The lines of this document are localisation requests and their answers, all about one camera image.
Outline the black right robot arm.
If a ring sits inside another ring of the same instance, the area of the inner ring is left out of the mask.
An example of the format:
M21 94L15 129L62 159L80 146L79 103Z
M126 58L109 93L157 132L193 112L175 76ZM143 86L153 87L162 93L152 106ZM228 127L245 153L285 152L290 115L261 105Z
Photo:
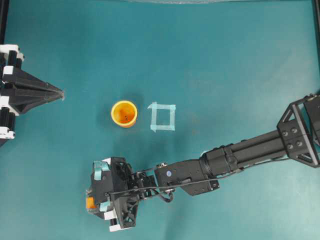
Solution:
M254 166L295 160L318 168L320 97L310 94L289 104L276 130L204 152L198 159L133 171L123 157L95 161L86 191L86 210L109 221L112 232L136 225L139 203L160 197L169 203L176 188L190 196L219 188L219 180Z

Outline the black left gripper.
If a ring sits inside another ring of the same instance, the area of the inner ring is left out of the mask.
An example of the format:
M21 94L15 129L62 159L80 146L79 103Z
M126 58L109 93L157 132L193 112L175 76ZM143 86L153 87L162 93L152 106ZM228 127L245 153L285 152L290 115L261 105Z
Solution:
M64 98L64 91L21 70L24 54L17 44L0 46L0 145L16 136L16 117ZM4 80L9 74L9 82ZM33 90L13 90L14 86Z

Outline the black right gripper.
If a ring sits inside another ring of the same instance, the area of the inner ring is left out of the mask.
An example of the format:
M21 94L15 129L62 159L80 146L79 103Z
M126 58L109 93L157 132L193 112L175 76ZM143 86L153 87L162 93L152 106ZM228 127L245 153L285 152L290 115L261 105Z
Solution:
M109 231L117 232L136 226L140 201L160 195L155 177L146 170L134 172L122 157L94 161L86 197L93 197L96 208L87 209L109 222Z

